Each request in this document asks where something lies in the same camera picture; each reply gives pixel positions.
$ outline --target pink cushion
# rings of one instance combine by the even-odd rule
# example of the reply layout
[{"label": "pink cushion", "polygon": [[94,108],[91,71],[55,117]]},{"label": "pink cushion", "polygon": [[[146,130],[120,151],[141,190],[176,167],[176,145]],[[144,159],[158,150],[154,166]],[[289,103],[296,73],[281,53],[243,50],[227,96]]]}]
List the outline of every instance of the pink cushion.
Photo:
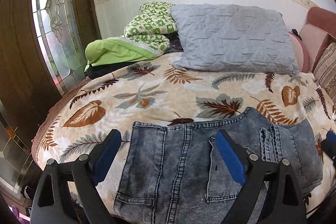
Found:
[{"label": "pink cushion", "polygon": [[300,36],[309,55],[308,71],[313,72],[317,62],[330,43],[330,37],[326,31],[310,24],[304,25]]},{"label": "pink cushion", "polygon": [[292,33],[289,33],[289,38],[292,41],[296,61],[301,72],[308,72],[309,70],[309,54],[304,43]]}]

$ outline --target sofa armrest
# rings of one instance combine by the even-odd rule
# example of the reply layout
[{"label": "sofa armrest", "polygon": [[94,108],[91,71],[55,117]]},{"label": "sofa armrest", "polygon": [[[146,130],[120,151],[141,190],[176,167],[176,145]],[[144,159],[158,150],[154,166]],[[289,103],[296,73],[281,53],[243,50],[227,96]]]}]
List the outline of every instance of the sofa armrest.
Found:
[{"label": "sofa armrest", "polygon": [[313,72],[323,52],[330,44],[329,34],[313,25],[304,25],[300,32],[302,42],[309,54],[309,71]]},{"label": "sofa armrest", "polygon": [[307,24],[316,26],[336,38],[336,13],[334,12],[312,7],[307,14]]}]

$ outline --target striped cushion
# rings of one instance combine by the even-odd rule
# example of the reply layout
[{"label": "striped cushion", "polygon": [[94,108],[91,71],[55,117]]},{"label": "striped cushion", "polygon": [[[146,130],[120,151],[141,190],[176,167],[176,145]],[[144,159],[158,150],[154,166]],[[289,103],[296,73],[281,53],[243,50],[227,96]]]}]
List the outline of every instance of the striped cushion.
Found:
[{"label": "striped cushion", "polygon": [[326,48],[313,73],[333,102],[336,103],[336,43],[331,43]]}]

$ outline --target leaf pattern blanket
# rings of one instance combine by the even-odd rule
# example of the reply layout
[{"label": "leaf pattern blanket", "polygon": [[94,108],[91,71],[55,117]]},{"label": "leaf pattern blanket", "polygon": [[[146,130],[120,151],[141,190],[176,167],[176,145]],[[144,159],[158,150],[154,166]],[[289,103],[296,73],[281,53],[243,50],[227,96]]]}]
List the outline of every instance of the leaf pattern blanket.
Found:
[{"label": "leaf pattern blanket", "polygon": [[[122,133],[122,145],[106,179],[97,186],[113,211],[135,121],[173,126],[193,121],[231,118],[254,107],[276,124],[296,124],[307,118],[316,149],[324,163],[322,184],[305,197],[307,209],[328,194],[334,178],[332,161],[320,144],[336,124],[333,102],[311,73],[298,78],[274,73],[221,73],[174,68],[182,53],[141,61],[85,85],[56,116],[39,141],[36,160],[43,169],[49,158],[75,160],[101,143],[111,129]],[[75,200],[76,188],[70,184]]]}]

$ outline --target stained glass window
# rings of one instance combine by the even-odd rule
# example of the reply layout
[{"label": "stained glass window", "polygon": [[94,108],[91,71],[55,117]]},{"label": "stained glass window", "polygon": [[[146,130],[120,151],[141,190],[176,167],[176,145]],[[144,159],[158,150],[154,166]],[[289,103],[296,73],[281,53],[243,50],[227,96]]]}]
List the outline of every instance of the stained glass window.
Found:
[{"label": "stained glass window", "polygon": [[31,0],[39,45],[59,92],[85,78],[86,59],[71,0]]}]

